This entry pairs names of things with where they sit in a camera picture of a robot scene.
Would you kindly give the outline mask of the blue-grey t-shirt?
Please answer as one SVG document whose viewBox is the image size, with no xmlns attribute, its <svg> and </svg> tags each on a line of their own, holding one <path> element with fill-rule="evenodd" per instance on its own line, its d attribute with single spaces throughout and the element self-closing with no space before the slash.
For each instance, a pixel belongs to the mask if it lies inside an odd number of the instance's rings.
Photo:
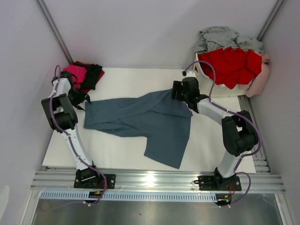
<svg viewBox="0 0 300 225">
<path fill-rule="evenodd" d="M 179 169 L 193 114 L 171 94 L 172 90 L 161 90 L 86 103 L 83 127 L 119 137 L 146 137 L 144 156 Z"/>
</svg>

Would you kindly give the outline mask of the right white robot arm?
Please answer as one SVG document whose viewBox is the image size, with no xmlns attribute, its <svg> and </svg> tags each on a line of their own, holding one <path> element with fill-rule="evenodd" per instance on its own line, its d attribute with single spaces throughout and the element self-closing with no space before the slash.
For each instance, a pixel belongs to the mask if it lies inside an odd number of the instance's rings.
<svg viewBox="0 0 300 225">
<path fill-rule="evenodd" d="M 247 152 L 259 143 L 258 131 L 246 110 L 232 112 L 215 103 L 209 96 L 201 94 L 196 78 L 186 77 L 174 81 L 172 100 L 183 101 L 194 112 L 207 116 L 222 128 L 224 157 L 212 176 L 200 175 L 194 181 L 201 191 L 241 191 L 238 172 Z"/>
</svg>

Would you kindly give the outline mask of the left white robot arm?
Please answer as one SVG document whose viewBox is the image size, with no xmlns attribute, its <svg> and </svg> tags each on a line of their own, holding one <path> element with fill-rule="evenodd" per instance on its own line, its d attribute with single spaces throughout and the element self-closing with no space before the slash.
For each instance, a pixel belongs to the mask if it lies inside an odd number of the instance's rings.
<svg viewBox="0 0 300 225">
<path fill-rule="evenodd" d="M 48 123 L 64 138 L 74 158 L 75 184 L 96 188 L 101 183 L 101 176 L 83 146 L 77 127 L 78 117 L 69 99 L 69 94 L 76 92 L 73 75 L 67 71 L 60 72 L 52 79 L 52 85 L 50 96 L 41 100 Z"/>
</svg>

